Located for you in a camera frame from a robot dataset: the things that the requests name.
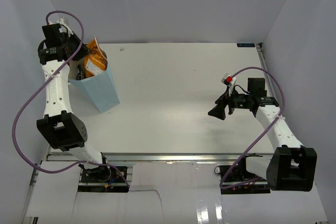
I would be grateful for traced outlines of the orange Kettle chips bag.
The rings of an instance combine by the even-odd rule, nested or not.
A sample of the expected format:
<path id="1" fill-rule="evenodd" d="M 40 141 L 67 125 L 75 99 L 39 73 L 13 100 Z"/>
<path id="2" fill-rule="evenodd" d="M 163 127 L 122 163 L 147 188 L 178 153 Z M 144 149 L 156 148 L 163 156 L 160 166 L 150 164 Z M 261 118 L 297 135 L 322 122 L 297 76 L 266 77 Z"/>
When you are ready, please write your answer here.
<path id="1" fill-rule="evenodd" d="M 90 49 L 90 53 L 85 56 L 84 69 L 86 78 L 90 78 L 106 71 L 108 60 L 96 37 L 87 44 L 87 47 Z"/>

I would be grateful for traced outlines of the light blue paper bag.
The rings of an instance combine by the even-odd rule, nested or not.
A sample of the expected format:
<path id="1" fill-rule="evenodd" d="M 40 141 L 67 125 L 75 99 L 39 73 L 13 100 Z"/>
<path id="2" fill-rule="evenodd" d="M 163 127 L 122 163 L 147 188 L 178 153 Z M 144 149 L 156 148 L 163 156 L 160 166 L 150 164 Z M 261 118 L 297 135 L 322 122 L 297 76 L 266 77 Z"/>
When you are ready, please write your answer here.
<path id="1" fill-rule="evenodd" d="M 77 88 L 101 113 L 120 103 L 114 84 L 111 69 L 100 69 L 92 60 L 87 61 L 89 67 L 86 78 L 69 79 L 70 84 Z"/>

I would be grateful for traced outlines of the blue Kettle chips bag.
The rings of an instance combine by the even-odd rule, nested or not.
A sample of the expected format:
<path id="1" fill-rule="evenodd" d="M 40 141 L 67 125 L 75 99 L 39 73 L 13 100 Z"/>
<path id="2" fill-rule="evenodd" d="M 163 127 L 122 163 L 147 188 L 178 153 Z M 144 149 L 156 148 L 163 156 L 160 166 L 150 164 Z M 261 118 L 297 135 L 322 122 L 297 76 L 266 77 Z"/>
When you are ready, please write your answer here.
<path id="1" fill-rule="evenodd" d="M 86 71 L 83 65 L 77 65 L 76 80 L 83 80 L 86 78 Z"/>

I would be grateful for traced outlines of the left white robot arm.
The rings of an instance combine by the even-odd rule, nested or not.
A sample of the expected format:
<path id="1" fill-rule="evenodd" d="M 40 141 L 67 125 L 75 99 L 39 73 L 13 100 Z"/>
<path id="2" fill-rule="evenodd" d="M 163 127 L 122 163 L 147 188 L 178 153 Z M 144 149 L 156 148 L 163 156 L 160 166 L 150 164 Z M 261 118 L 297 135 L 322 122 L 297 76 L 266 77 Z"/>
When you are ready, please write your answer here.
<path id="1" fill-rule="evenodd" d="M 90 50 L 85 45 L 79 45 L 80 39 L 62 18 L 43 26 L 42 30 L 45 39 L 38 47 L 38 56 L 48 84 L 45 87 L 45 110 L 43 118 L 37 120 L 37 128 L 53 149 L 86 161 L 86 169 L 92 169 L 97 163 L 93 176 L 104 182 L 110 178 L 111 168 L 104 164 L 104 155 L 87 142 L 87 128 L 73 114 L 69 98 L 70 65 L 66 61 L 76 49 L 79 50 L 76 61 Z"/>

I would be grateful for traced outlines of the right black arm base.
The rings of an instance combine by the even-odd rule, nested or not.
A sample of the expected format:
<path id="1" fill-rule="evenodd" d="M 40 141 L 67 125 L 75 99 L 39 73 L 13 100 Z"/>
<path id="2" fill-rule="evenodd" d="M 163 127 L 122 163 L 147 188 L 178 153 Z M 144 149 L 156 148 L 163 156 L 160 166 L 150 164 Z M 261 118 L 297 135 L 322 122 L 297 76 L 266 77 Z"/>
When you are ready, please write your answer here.
<path id="1" fill-rule="evenodd" d="M 243 185 L 235 186 L 230 189 L 221 190 L 222 195 L 248 195 L 248 194 L 269 194 L 270 188 L 264 179 L 258 179 L 254 182 L 249 180 L 257 178 L 257 175 L 239 168 L 238 165 L 231 171 L 226 178 L 223 186 L 235 185 L 244 182 Z"/>

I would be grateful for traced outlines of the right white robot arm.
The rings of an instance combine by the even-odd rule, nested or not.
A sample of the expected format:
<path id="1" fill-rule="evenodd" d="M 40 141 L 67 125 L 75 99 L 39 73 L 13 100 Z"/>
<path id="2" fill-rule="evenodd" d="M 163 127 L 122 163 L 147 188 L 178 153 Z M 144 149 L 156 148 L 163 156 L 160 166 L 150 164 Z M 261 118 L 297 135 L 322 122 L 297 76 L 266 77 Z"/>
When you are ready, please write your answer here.
<path id="1" fill-rule="evenodd" d="M 244 183 L 264 179 L 273 191 L 310 191 L 313 187 L 317 153 L 305 147 L 292 133 L 274 97 L 269 97 L 264 78 L 249 78 L 243 93 L 236 91 L 236 78 L 226 75 L 222 83 L 226 91 L 215 101 L 209 116 L 224 120 L 235 109 L 252 112 L 263 126 L 262 136 L 267 136 L 274 149 L 271 158 L 244 153 L 222 175 L 222 182 L 237 175 Z"/>

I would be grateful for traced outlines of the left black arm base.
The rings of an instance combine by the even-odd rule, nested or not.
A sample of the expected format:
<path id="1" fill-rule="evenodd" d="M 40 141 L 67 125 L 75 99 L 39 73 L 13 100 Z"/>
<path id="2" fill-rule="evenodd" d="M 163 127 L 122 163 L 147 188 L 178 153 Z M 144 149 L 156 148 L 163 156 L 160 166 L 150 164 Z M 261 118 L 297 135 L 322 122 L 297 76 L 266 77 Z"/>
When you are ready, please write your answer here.
<path id="1" fill-rule="evenodd" d="M 127 193 L 128 186 L 116 170 L 111 168 L 103 179 L 90 177 L 86 172 L 81 171 L 78 192 L 81 193 Z"/>

